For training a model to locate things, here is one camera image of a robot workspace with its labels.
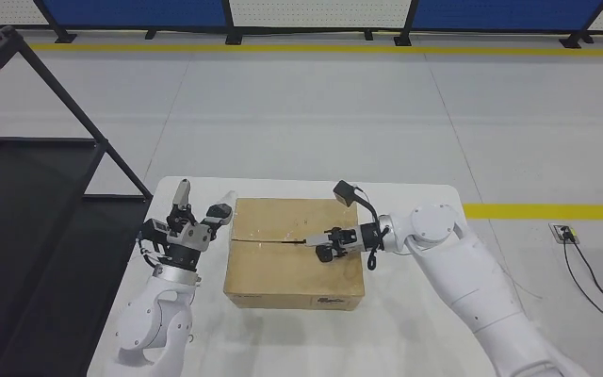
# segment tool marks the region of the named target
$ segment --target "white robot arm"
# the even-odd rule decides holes
[[[197,222],[188,203],[189,192],[190,182],[185,179],[174,196],[168,224],[149,220],[143,225],[139,238],[151,240],[156,248],[157,243],[162,244],[165,254],[159,257],[144,291],[120,316],[116,333],[120,346],[106,363],[106,377],[174,377],[182,373],[192,329],[190,304],[201,282],[197,262],[218,229],[232,219],[236,199],[234,192],[229,192]],[[166,292],[174,292],[175,300],[159,298]],[[163,350],[155,361],[145,357],[144,350],[157,348]]]
[[[534,328],[515,301],[502,268],[454,209],[420,205],[407,216],[377,218],[355,189],[341,181],[334,192],[345,205],[366,206],[374,222],[308,238],[306,245],[317,247],[321,261],[359,249],[400,253],[408,248],[438,296],[480,342],[497,376],[588,376]],[[442,245],[453,234],[458,240]]]

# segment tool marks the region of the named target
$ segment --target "yellow floor line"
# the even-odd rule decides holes
[[[225,44],[61,44],[32,43],[37,51],[77,52],[149,52],[149,53],[352,53],[352,54],[448,54],[510,55],[553,57],[603,57],[603,49],[572,50],[566,48],[506,47],[435,47],[435,46],[371,46],[319,44],[262,44],[227,46]]]
[[[603,220],[603,205],[463,205],[468,219]]]

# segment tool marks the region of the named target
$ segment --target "box lid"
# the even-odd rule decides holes
[[[314,248],[274,243],[357,223],[356,206],[336,200],[238,199],[224,292],[364,296],[360,254],[322,263]]]

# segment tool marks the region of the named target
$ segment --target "blue wall panel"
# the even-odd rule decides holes
[[[45,0],[60,25],[225,26],[221,0]]]
[[[577,30],[601,0],[419,0],[414,28]]]

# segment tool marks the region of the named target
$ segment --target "power outlet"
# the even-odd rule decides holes
[[[574,238],[576,239],[576,244],[580,243],[580,240],[578,239],[578,234],[576,233],[576,230],[574,228],[572,228],[571,225],[550,223],[548,225],[548,227],[550,228],[550,231],[553,232],[553,237],[555,238],[557,243],[563,243],[563,228],[564,227],[568,227],[570,232],[572,232],[572,235],[574,235]]]

